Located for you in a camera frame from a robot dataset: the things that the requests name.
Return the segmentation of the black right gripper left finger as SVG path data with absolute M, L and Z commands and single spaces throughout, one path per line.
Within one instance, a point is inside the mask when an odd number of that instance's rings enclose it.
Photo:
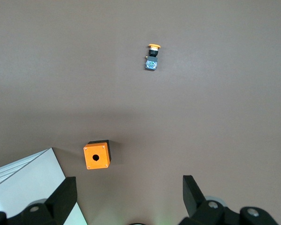
M 0 211 L 0 225 L 63 225 L 77 202 L 75 177 L 67 177 L 44 203 L 35 203 L 7 218 Z

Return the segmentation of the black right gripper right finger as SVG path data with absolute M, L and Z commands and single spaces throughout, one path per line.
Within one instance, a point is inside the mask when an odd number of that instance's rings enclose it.
M 248 206 L 236 213 L 216 200 L 207 200 L 191 175 L 183 176 L 183 200 L 188 217 L 179 225 L 278 225 L 261 208 Z

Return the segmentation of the white drawer cabinet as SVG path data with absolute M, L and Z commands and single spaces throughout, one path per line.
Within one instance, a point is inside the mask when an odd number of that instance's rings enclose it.
M 0 211 L 11 218 L 44 203 L 65 178 L 53 149 L 0 167 Z M 87 225 L 77 202 L 63 225 Z

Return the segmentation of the yellow mushroom push button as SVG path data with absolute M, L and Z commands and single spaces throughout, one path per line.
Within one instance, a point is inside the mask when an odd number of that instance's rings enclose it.
M 148 45 L 148 55 L 146 58 L 145 69 L 146 70 L 156 70 L 158 65 L 158 53 L 161 48 L 158 44 L 149 44 Z

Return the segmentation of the orange button enclosure box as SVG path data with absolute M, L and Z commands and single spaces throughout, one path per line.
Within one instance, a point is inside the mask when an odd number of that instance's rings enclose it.
M 108 168 L 111 162 L 109 140 L 91 141 L 83 147 L 88 170 Z

